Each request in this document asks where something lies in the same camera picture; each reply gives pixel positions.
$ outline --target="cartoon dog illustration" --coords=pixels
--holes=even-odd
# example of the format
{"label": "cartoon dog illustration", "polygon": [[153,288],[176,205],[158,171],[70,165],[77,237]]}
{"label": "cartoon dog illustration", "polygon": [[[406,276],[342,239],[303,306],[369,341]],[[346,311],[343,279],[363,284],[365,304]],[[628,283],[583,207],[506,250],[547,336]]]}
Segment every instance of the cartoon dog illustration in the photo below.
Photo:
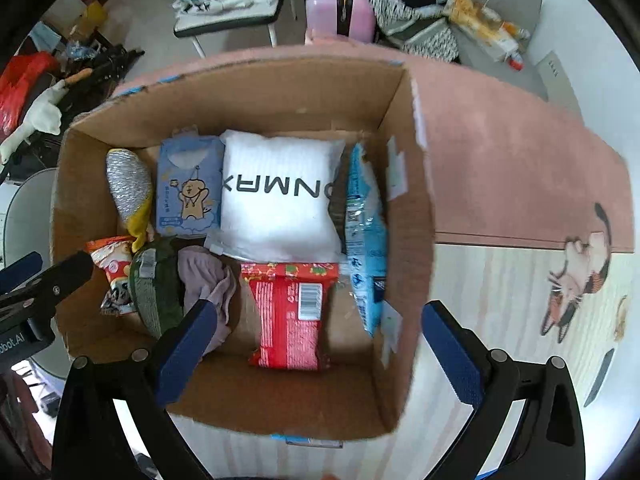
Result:
{"label": "cartoon dog illustration", "polygon": [[[179,183],[177,180],[172,180],[170,186],[177,189]],[[207,196],[209,196],[209,189],[203,180],[196,176],[196,178],[185,181],[178,191],[178,199],[182,202],[182,219],[186,220],[190,216],[196,220],[204,218],[204,215],[211,211],[210,208],[204,206],[204,200]]]}
{"label": "cartoon dog illustration", "polygon": [[588,244],[580,238],[568,238],[564,245],[564,268],[560,272],[549,273],[551,293],[540,335],[557,326],[559,343],[564,340],[583,296],[598,292],[609,274],[611,226],[599,203],[594,209],[605,231],[591,233]]}

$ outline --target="gray floor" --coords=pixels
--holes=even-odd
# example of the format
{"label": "gray floor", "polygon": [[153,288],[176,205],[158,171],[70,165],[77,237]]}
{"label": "gray floor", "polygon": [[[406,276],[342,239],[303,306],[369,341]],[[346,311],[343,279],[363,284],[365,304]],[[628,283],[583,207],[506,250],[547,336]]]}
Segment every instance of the gray floor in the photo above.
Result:
{"label": "gray floor", "polygon": [[[296,0],[299,19],[293,20],[285,4],[276,22],[278,44],[302,44],[305,35],[303,0]],[[123,43],[126,48],[142,48],[146,54],[127,75],[152,72],[168,65],[198,59],[189,38],[174,36],[175,11],[171,0],[109,0],[105,5],[109,13],[101,29],[112,43]],[[219,52],[269,46],[267,27],[249,27],[199,36],[198,40],[207,56]]]}

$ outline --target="blue package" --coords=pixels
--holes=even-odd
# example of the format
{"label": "blue package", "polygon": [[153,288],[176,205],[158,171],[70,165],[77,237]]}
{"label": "blue package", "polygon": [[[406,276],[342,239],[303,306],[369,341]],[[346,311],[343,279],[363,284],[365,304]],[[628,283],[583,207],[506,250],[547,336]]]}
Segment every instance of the blue package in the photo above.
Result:
{"label": "blue package", "polygon": [[345,221],[351,288],[364,329],[380,324],[386,280],[386,226],[380,190],[360,143],[351,152]]}
{"label": "blue package", "polygon": [[158,158],[156,230],[162,236],[206,236],[220,227],[225,145],[213,136],[166,139]]}

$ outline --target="white package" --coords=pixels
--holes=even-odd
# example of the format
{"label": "white package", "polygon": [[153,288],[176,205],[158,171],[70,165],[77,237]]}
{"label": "white package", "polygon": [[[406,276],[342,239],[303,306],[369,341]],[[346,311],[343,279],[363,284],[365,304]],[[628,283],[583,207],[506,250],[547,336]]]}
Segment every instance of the white package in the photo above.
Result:
{"label": "white package", "polygon": [[340,260],[328,213],[343,140],[227,130],[220,231],[206,246],[252,262]]}

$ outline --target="metal leg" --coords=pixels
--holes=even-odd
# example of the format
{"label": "metal leg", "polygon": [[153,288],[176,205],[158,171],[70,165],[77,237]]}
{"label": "metal leg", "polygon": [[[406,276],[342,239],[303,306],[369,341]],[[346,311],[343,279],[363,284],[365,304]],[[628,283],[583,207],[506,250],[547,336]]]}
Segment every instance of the metal leg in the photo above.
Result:
{"label": "metal leg", "polygon": [[276,38],[276,23],[270,23],[269,27],[269,37],[271,38],[271,46],[278,46],[278,38]]}
{"label": "metal leg", "polygon": [[191,38],[191,41],[193,41],[193,46],[196,48],[196,51],[198,52],[198,56],[200,56],[202,59],[205,59],[207,56],[204,53],[204,50],[202,49],[202,45],[198,41],[198,38],[196,36],[193,36]]}
{"label": "metal leg", "polygon": [[293,19],[294,20],[298,20],[298,14],[296,12],[296,3],[294,0],[289,0],[289,3],[291,4],[291,13],[293,15]]}

